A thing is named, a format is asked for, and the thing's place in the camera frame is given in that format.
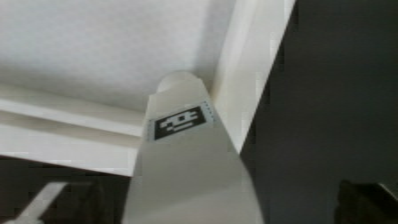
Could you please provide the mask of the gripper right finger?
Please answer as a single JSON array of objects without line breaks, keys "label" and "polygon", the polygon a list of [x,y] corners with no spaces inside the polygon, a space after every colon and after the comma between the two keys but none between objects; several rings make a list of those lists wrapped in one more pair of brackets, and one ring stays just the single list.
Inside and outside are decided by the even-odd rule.
[{"label": "gripper right finger", "polygon": [[398,224],[398,182],[342,181],[334,224]]}]

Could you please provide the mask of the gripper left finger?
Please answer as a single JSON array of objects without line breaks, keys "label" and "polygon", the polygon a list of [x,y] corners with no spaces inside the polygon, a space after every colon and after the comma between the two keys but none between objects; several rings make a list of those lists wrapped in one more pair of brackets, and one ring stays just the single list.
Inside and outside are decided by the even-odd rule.
[{"label": "gripper left finger", "polygon": [[6,224],[121,224],[125,181],[6,186]]}]

